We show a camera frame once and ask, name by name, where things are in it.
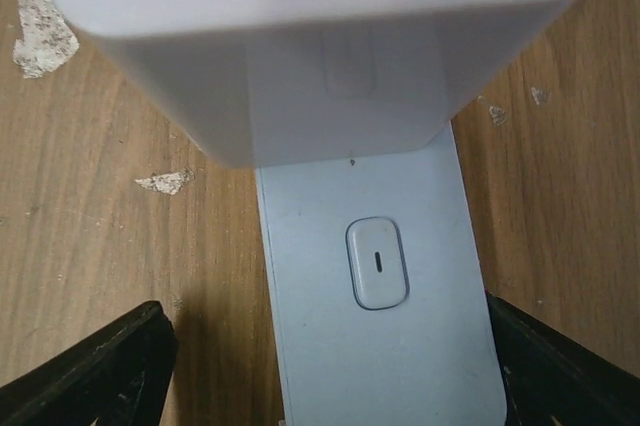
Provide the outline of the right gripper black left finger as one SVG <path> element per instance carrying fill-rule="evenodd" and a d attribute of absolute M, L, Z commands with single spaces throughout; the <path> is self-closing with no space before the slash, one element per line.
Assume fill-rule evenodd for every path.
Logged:
<path fill-rule="evenodd" d="M 158 425 L 178 339 L 147 301 L 1 387 L 3 425 Z"/>

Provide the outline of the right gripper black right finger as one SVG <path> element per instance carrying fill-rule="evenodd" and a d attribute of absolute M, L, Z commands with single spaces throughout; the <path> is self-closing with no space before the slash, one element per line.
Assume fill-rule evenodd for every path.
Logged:
<path fill-rule="evenodd" d="M 637 425 L 639 378 L 491 293 L 507 425 Z"/>

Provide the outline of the light blue power strip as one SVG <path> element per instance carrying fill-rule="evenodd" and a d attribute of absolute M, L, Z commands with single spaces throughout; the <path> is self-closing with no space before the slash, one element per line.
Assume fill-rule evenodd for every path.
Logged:
<path fill-rule="evenodd" d="M 289 425 L 501 425 L 453 132 L 256 173 Z"/>

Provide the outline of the white plug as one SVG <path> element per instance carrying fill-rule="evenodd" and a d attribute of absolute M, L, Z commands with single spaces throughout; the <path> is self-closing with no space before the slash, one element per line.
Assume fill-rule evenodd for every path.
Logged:
<path fill-rule="evenodd" d="M 206 154 L 424 147 L 574 0 L 53 0 Z"/>

